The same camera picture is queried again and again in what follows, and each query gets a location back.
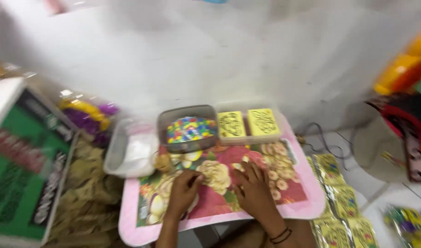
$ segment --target white wall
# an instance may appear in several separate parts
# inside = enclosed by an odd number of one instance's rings
[[[50,16],[0,0],[0,59],[130,111],[265,96],[296,129],[368,118],[374,78],[421,30],[421,0],[105,0]]]

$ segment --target colorful beads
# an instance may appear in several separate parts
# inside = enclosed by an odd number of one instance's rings
[[[202,117],[183,117],[168,126],[169,144],[199,140],[215,135],[215,121]]]

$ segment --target human hand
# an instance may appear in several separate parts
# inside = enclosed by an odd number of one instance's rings
[[[235,176],[241,183],[241,185],[234,185],[240,207],[263,225],[267,225],[276,218],[282,220],[268,188],[268,173],[253,162],[242,162],[241,165],[245,173],[234,170]]]
[[[187,211],[198,194],[198,187],[203,182],[204,175],[190,169],[174,179],[169,197],[169,205],[164,218],[173,218],[177,221]]]

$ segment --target black bracelet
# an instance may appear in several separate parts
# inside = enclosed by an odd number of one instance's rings
[[[279,243],[282,243],[282,242],[286,241],[286,240],[290,237],[291,233],[292,233],[292,230],[291,230],[291,229],[289,229],[289,230],[288,230],[288,235],[287,235],[287,236],[286,236],[283,240],[278,241],[278,242],[273,242],[273,240],[272,240],[272,239],[270,239],[270,242],[272,242],[272,244],[274,244],[274,245],[277,245],[277,244],[279,244]]]
[[[281,232],[281,234],[279,234],[276,238],[270,238],[270,241],[272,241],[272,240],[275,240],[275,239],[277,239],[277,238],[279,238],[279,237],[281,237],[286,231],[288,231],[288,227],[287,228],[285,228],[285,230],[284,230],[284,232]]]

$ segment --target plastic container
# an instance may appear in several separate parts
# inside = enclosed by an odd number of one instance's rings
[[[279,127],[279,134],[270,135],[249,135],[249,123],[247,120],[247,111],[256,109],[271,109],[275,117],[276,125]],[[217,113],[241,111],[244,120],[244,126],[246,129],[247,136],[243,137],[221,137],[218,133],[220,142],[224,146],[242,146],[242,145],[253,145],[253,144],[265,144],[275,141],[279,141],[282,134],[284,134],[284,116],[280,113],[276,104],[267,102],[267,100],[244,100],[244,101],[226,101],[215,105]]]
[[[139,178],[152,175],[158,151],[158,139],[153,125],[123,119],[114,129],[106,153],[103,170],[120,178]]]
[[[166,131],[168,126],[173,122],[182,117],[186,116],[196,116],[202,117],[210,120],[217,120],[217,114],[214,108],[210,105],[195,105],[190,107],[183,107],[173,110],[167,110],[162,112],[158,116],[157,120],[157,132],[158,140],[160,144],[166,148],[170,153],[188,153],[197,150],[208,149],[217,144],[218,136],[216,132],[218,131],[215,126],[214,131],[215,135],[213,137],[203,138],[199,140],[191,140],[181,143],[169,144],[166,140]]]

